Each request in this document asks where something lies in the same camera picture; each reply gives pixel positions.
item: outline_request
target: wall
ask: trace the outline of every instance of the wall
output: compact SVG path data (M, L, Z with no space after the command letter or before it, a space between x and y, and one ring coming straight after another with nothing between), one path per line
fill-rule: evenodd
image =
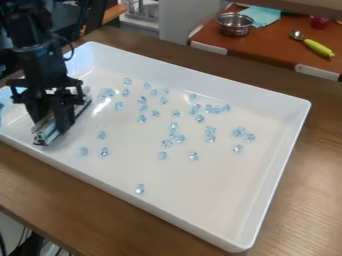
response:
M186 44L191 30L225 5L225 0L159 0L160 39Z

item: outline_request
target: spoon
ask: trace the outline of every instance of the spoon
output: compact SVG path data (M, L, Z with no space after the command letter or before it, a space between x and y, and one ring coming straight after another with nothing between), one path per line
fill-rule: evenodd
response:
M290 37L297 41L302 41L304 44L306 44L309 48L311 48L313 51L318 53L319 55L323 57L333 57L335 54L332 50L329 48L321 45L320 43L317 43L310 39L305 39L304 35L299 30L291 30L290 31Z

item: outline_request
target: orange table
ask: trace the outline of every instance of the orange table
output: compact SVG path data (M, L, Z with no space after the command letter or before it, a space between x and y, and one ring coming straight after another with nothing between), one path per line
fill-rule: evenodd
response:
M233 5L223 12L237 12L243 8ZM291 29L299 29L310 38L332 49L335 57L323 58L307 47L289 38ZM329 21L325 30L310 27L310 17L282 15L265 27L252 28L247 37L226 37L217 32L215 18L194 34L189 44L221 54L261 61L271 65L294 69L301 73L342 81L342 25Z

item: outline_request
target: yellow handle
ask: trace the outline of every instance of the yellow handle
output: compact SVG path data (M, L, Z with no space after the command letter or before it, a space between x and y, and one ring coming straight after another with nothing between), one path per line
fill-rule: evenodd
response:
M324 56L324 57L333 57L335 54L333 53L332 50L329 48L325 47L324 45L321 45L315 41L312 41L310 39L305 39L304 43L309 46L312 50L317 52L318 54Z

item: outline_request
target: turquoise cloth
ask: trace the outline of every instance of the turquoise cloth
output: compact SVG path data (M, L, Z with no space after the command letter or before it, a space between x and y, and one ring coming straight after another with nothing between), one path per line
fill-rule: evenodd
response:
M256 28L266 27L273 22L276 22L280 19L281 11L270 9L270 8L263 8L258 6L252 6L248 9L245 9L240 14L247 15L254 19L253 26Z

